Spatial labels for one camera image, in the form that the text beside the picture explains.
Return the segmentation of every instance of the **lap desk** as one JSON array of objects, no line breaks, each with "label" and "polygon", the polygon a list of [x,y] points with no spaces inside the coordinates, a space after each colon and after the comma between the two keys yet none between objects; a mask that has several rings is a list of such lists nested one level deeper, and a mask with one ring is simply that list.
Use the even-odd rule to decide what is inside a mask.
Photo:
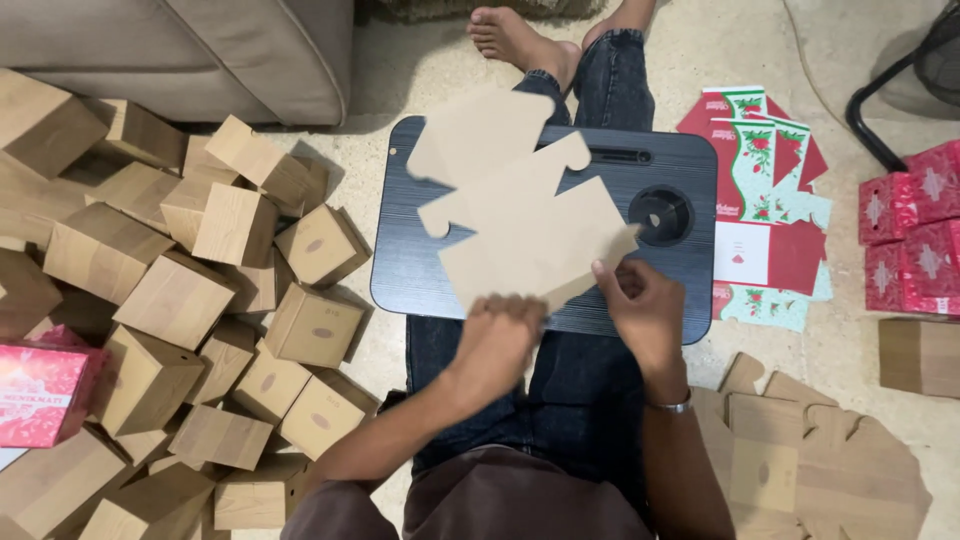
[{"label": "lap desk", "polygon": [[[407,159],[423,129],[422,116],[404,118],[390,136],[370,291],[388,311],[463,319],[437,252],[473,231],[451,225],[444,238],[427,234],[417,214],[450,188],[407,174]],[[558,193],[594,176],[603,178],[621,215],[645,227],[638,250],[666,276],[686,287],[684,344],[707,333],[713,299],[713,234],[717,157],[696,135],[634,133],[546,126],[538,148],[579,131],[592,153],[582,171],[567,170]],[[597,287],[553,313],[549,330],[616,335]]]}]

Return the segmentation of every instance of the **cup holder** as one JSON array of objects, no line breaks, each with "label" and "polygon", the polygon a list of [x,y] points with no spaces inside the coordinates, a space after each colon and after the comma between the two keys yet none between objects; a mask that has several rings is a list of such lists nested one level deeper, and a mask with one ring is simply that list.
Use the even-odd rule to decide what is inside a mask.
[{"label": "cup holder", "polygon": [[651,246],[678,244],[693,229],[689,199],[669,185],[653,185],[640,191],[627,211],[630,223],[643,225],[640,240]]}]

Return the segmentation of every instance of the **beige sofa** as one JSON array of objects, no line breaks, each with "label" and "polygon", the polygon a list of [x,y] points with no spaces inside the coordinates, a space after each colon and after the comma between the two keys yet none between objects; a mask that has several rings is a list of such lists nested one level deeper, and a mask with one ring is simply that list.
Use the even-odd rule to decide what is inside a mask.
[{"label": "beige sofa", "polygon": [[353,0],[4,0],[0,65],[174,121],[340,124]]}]

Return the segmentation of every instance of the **wristwatch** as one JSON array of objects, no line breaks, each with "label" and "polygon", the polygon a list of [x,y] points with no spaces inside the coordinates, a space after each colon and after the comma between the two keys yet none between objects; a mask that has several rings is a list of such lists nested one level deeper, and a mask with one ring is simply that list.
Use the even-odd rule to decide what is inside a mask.
[{"label": "wristwatch", "polygon": [[689,409],[693,408],[693,404],[690,402],[693,398],[693,390],[686,389],[686,399],[681,404],[676,405],[654,405],[647,404],[647,406],[655,408],[656,410],[662,410],[663,412],[669,412],[671,414],[680,414],[682,412],[687,412]]}]

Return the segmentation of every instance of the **jeans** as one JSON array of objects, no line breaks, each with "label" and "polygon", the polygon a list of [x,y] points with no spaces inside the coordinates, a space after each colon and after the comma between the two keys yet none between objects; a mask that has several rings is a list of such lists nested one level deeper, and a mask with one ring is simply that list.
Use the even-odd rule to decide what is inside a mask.
[{"label": "jeans", "polygon": [[[569,125],[560,85],[542,70],[514,90],[551,97],[548,124]],[[654,100],[647,86],[643,35],[612,30],[594,41],[573,82],[580,100],[573,125],[651,131]],[[453,359],[462,321],[407,317],[407,392],[429,384]],[[414,475],[482,445],[499,444],[546,459],[573,477],[608,481],[644,520],[640,457],[643,380],[619,337],[548,331],[540,343],[530,391],[514,392],[443,430],[414,456]]]}]

